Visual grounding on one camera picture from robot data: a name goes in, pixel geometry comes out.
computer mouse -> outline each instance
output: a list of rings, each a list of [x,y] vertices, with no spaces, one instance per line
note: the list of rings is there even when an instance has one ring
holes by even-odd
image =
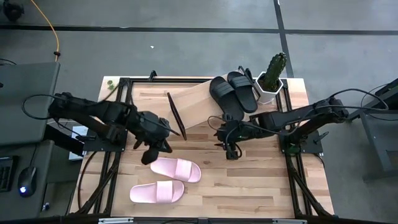
[[[18,192],[21,197],[30,197],[36,191],[36,167],[26,167],[18,177]]]

keyboard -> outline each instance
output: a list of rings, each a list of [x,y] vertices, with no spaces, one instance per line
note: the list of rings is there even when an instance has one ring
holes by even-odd
[[[17,160],[17,156],[0,157],[0,192],[11,190]]]

potted cactus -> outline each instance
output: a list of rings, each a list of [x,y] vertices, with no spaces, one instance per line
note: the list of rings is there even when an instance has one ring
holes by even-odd
[[[270,103],[283,87],[279,76],[286,66],[286,54],[275,55],[268,65],[266,72],[261,72],[257,77],[254,86],[259,92],[257,102],[259,104]]]

shoe pair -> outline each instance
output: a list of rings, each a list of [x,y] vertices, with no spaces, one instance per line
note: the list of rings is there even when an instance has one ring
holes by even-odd
[[[133,186],[130,200],[134,203],[174,203],[184,194],[184,182],[197,183],[201,177],[199,166],[185,159],[157,158],[150,169],[176,180],[157,181]]]
[[[241,121],[244,112],[253,113],[257,110],[252,88],[252,82],[245,75],[229,72],[227,81],[223,77],[212,79],[210,95],[223,110],[224,115],[228,114],[233,120]]]

pink slipper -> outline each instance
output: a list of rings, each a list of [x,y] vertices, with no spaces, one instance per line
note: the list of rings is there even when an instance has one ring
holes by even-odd
[[[178,180],[158,181],[133,186],[130,200],[135,203],[173,203],[184,194],[184,184]]]
[[[188,183],[197,183],[201,177],[199,166],[185,159],[157,158],[150,164],[150,169],[157,174]]]

